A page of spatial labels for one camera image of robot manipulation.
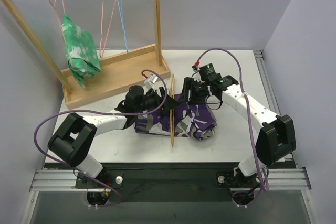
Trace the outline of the yellow plastic hanger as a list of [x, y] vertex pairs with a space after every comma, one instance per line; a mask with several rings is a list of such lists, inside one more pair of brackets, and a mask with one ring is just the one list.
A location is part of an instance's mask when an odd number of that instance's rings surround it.
[[[171, 98], [175, 99], [175, 75], [171, 75], [171, 86], [169, 89], [169, 94]], [[170, 139], [171, 139], [171, 147], [174, 147], [174, 135], [175, 135], [175, 129], [174, 129], [174, 109], [170, 110]]]

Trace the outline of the purple camouflage trousers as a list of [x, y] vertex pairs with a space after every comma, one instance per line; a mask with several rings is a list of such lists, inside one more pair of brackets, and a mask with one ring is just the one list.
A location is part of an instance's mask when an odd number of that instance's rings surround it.
[[[174, 135], [193, 137], [199, 141], [212, 137], [217, 127], [216, 117], [206, 104], [188, 105], [182, 103], [174, 109]], [[155, 111], [138, 116], [134, 130], [137, 133], [166, 135], [171, 134], [170, 113]]]

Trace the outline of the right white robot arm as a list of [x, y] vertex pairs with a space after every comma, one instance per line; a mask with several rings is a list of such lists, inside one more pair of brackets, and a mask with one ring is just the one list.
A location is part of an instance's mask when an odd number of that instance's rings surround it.
[[258, 132], [252, 140], [253, 155], [238, 164], [233, 172], [233, 181], [245, 186], [251, 176], [261, 169], [274, 164], [296, 149], [293, 120], [288, 115], [279, 115], [245, 92], [232, 76], [225, 76], [212, 82], [184, 78], [180, 101], [190, 105], [205, 104], [210, 96], [220, 104], [227, 104], [248, 121], [249, 129]]

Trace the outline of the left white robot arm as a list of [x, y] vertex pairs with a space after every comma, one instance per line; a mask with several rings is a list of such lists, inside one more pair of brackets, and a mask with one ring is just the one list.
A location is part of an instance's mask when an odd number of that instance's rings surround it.
[[89, 150], [95, 136], [132, 126], [137, 117], [162, 105], [160, 112], [177, 108], [180, 103], [167, 95], [164, 88], [160, 94], [154, 89], [144, 92], [141, 86], [132, 86], [116, 109], [109, 115], [80, 116], [72, 112], [62, 122], [48, 142], [48, 149], [71, 168], [88, 175], [88, 182], [95, 188], [105, 185], [104, 168]]

